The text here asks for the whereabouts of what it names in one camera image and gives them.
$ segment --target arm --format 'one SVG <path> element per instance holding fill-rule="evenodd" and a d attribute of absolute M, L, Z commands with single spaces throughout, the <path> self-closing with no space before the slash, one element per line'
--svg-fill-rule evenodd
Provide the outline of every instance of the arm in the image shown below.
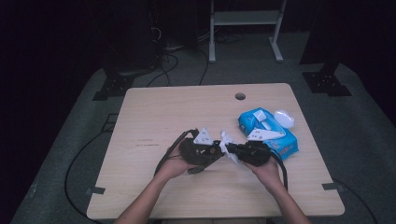
<path fill-rule="evenodd" d="M 248 163 L 245 163 L 245 165 L 257 176 L 260 182 L 262 182 L 262 184 L 267 188 L 268 192 L 275 198 L 279 209 L 288 224 L 311 223 L 297 202 L 291 198 L 288 191 L 283 186 L 279 177 L 277 163 L 274 158 L 271 158 L 267 163 L 260 167 L 253 166 Z"/>
<path fill-rule="evenodd" d="M 140 195 L 116 219 L 116 224 L 146 224 L 148 222 L 149 215 L 166 183 L 193 167 L 177 154 L 178 146 L 170 154 L 169 158 L 171 159 L 163 164 L 160 171 L 152 178 Z"/>

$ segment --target person's right hand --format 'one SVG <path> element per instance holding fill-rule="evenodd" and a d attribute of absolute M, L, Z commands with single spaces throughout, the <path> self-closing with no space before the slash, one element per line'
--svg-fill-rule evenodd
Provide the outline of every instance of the person's right hand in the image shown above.
<path fill-rule="evenodd" d="M 277 162 L 274 158 L 271 157 L 270 160 L 262 166 L 254 166 L 246 162 L 244 162 L 244 164 L 257 176 L 270 193 L 272 193 L 273 189 L 284 188 L 279 177 Z"/>

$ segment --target wet wipes package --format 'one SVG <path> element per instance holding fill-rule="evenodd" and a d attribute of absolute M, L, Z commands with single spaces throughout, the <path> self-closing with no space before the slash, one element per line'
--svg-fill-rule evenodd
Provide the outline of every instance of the wet wipes package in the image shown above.
<path fill-rule="evenodd" d="M 263 141 L 275 150 L 282 160 L 297 152 L 297 138 L 282 127 L 267 110 L 259 107 L 247 111 L 238 119 L 239 129 L 249 141 Z"/>

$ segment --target hand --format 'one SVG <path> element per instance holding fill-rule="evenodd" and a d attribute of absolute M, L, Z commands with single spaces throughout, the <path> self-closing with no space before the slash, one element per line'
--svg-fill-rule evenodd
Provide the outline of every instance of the hand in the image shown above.
<path fill-rule="evenodd" d="M 195 167 L 196 165 L 188 164 L 179 153 L 180 143 L 174 148 L 174 150 L 169 155 L 169 159 L 163 164 L 160 171 L 156 174 L 159 177 L 169 180 L 171 178 L 182 175 L 188 169 Z"/>
<path fill-rule="evenodd" d="M 257 176 L 270 193 L 273 189 L 284 187 L 279 177 L 277 162 L 274 158 L 271 157 L 270 160 L 262 166 L 254 166 L 246 162 L 244 162 L 244 164 Z"/>

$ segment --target blue package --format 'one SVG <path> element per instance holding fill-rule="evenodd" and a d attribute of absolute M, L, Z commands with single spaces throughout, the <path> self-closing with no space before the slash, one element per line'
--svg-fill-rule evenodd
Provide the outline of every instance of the blue package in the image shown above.
<path fill-rule="evenodd" d="M 258 120 L 258 114 L 262 114 L 262 116 L 265 117 L 264 122 Z M 255 129 L 271 130 L 282 133 L 283 136 L 281 137 L 263 140 L 268 147 L 275 150 L 280 155 L 282 160 L 285 160 L 288 156 L 299 150 L 297 146 L 297 138 L 288 129 L 280 126 L 270 112 L 261 107 L 241 114 L 238 122 L 239 129 L 245 134 L 245 136 L 249 136 Z"/>

